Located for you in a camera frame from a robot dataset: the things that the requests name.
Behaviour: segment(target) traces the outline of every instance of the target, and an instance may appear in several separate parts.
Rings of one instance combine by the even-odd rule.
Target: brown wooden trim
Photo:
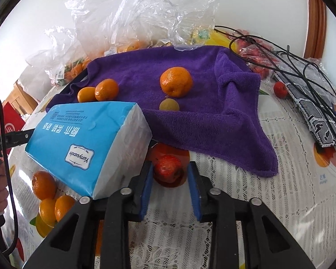
[[[320,59],[326,38],[326,5],[322,0],[308,0],[308,31],[304,58]]]

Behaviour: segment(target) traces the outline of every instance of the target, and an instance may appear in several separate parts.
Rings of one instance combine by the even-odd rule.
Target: folded towel
[[[194,85],[175,99],[180,111],[160,111],[166,94],[159,78],[171,67],[186,68]],[[57,94],[47,107],[77,102],[81,88],[107,78],[119,84],[117,101],[138,103],[155,140],[222,158],[259,176],[277,174],[276,154],[258,119],[260,76],[229,49],[160,47],[99,58],[88,65],[86,80],[71,84],[70,94]]]

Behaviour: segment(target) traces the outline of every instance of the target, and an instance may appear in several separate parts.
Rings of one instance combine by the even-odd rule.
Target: metal screw
[[[259,205],[262,205],[262,201],[261,201],[261,199],[259,199],[259,198],[252,198],[251,200],[251,203],[252,203],[252,205],[256,205],[256,206],[259,206]]]
[[[83,196],[80,198],[79,202],[81,204],[87,204],[87,203],[90,203],[91,199],[88,197],[88,196]]]
[[[132,193],[132,189],[128,187],[124,187],[121,189],[121,194],[122,195],[130,195]]]
[[[209,193],[212,195],[219,195],[221,193],[221,190],[219,188],[212,188],[209,190]]]

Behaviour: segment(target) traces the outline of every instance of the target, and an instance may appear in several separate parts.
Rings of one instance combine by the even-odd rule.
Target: white lace tablecloth
[[[316,268],[326,269],[336,258],[336,162],[321,167],[314,158],[314,140],[302,116],[290,100],[278,100],[268,86],[261,89],[258,113],[261,126],[278,157],[279,174],[260,178],[224,160],[190,152],[199,171],[213,186],[233,198],[261,198],[298,241]],[[45,102],[62,88],[54,88],[29,118],[25,129],[34,128],[45,115]],[[33,195],[32,174],[40,166],[25,154],[25,146],[12,150],[10,166],[15,202],[19,217],[19,238],[24,261],[42,241],[29,222],[38,213],[39,200]],[[71,189],[58,183],[59,194],[78,198]],[[5,211],[5,239],[11,243],[13,214],[11,205]],[[241,227],[237,223],[239,261],[244,264]],[[207,268],[209,263],[211,224],[197,222],[191,206],[188,183],[164,188],[154,182],[146,217],[141,223],[130,223],[129,246],[132,268]],[[24,261],[13,253],[15,264]]]

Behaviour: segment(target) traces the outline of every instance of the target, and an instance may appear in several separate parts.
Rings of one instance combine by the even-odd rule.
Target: black cable
[[[4,111],[2,109],[1,100],[0,100],[0,139],[1,139],[2,157],[4,159],[5,174],[6,174],[6,179],[7,179],[7,186],[9,188],[11,205],[13,207],[13,222],[14,222],[13,242],[11,243],[10,247],[3,252],[3,255],[8,257],[14,251],[14,249],[16,247],[17,238],[18,238],[18,234],[19,234],[19,226],[18,226],[18,222],[17,222],[17,212],[16,212],[16,207],[15,207],[15,201],[14,201],[14,198],[13,198],[13,186],[11,184],[11,179],[10,179],[9,162],[7,160]]]
[[[216,27],[219,27],[219,28],[225,28],[225,29],[229,29],[235,33],[237,33],[238,35],[233,35],[233,34],[230,34],[230,33],[226,33],[226,32],[223,32],[223,31],[220,31],[218,29],[215,29],[215,31],[219,32],[219,33],[222,33],[224,35],[226,35],[228,38],[231,39],[231,42],[229,44],[229,48],[230,50],[232,51],[232,53],[236,56],[238,56],[239,58],[241,58],[242,60],[244,60],[245,62],[247,63],[250,63],[250,64],[253,64],[253,65],[257,65],[259,67],[263,67],[263,68],[266,68],[266,69],[269,69],[269,70],[272,70],[274,72],[278,72],[282,75],[283,78],[285,78],[285,80],[287,80],[287,82],[289,82],[291,84],[291,86],[293,86],[300,94],[302,94],[304,97],[306,97],[307,99],[309,99],[318,109],[320,109],[321,111],[321,114],[323,115],[324,119],[326,120],[326,124],[328,125],[329,129],[331,130],[331,133],[333,134],[335,140],[336,140],[336,132],[335,130],[333,129],[332,127],[332,124],[330,123],[330,120],[334,121],[334,123],[336,124],[336,114],[332,111],[332,109],[326,104],[326,102],[324,101],[324,99],[320,96],[320,94],[312,87],[311,83],[318,86],[319,88],[321,88],[322,90],[324,90],[325,92],[328,92],[330,95],[334,96],[336,98],[336,91],[335,89],[333,88],[332,84],[330,83],[330,80],[326,77],[326,75],[320,70],[319,66],[314,63],[314,62],[310,62],[304,58],[301,58],[297,55],[294,55],[292,54],[290,51],[289,51],[289,46],[287,47],[287,49],[284,49],[280,46],[278,46],[277,44],[274,44],[273,42],[267,40],[267,39],[264,39],[262,37],[259,37],[259,36],[256,36],[256,35],[244,35],[243,33],[241,33],[240,31],[236,30],[236,29],[233,29],[233,28],[230,28],[230,27],[226,27],[226,26],[216,26]],[[260,64],[260,63],[257,63],[255,62],[254,60],[251,60],[251,59],[248,59],[248,58],[245,58],[237,53],[235,53],[233,50],[232,50],[232,44],[237,41],[238,39],[242,39],[244,41],[247,41],[248,43],[256,46],[260,53],[262,55],[264,55],[268,60],[269,62],[271,63],[271,65],[273,66],[269,66],[269,65],[264,65],[264,64]],[[268,49],[267,47],[265,47],[264,45],[258,43],[256,40],[260,40],[260,41],[265,41],[273,46],[275,46],[277,49],[279,49],[278,51],[276,50],[273,50],[273,49]],[[287,57],[287,60],[289,61],[289,63],[284,60],[282,58],[282,55],[286,55]],[[275,57],[277,58],[280,62],[283,62],[286,66],[288,66],[292,71],[294,71],[295,73],[292,73],[292,72],[288,72],[288,71],[285,71],[285,70],[282,70],[280,69],[277,64],[273,61],[272,57]],[[298,67],[294,64],[294,62],[292,60],[295,60],[295,61],[300,61],[300,62],[303,62],[305,64],[304,66],[304,69],[303,71],[301,72]],[[306,70],[308,67],[312,67],[312,68],[315,68],[318,73],[326,80],[327,84],[329,85],[329,87],[331,88],[333,94],[328,91],[326,88],[322,87],[321,85],[319,85],[318,83],[308,79],[306,77]],[[297,78],[300,78],[302,79],[306,86],[307,86],[307,89],[309,90],[309,92],[311,93],[311,97],[309,97],[306,93],[304,93],[302,90],[300,90],[294,82],[292,82],[290,80],[290,78],[288,78],[288,76],[293,76],[293,77],[297,77]]]

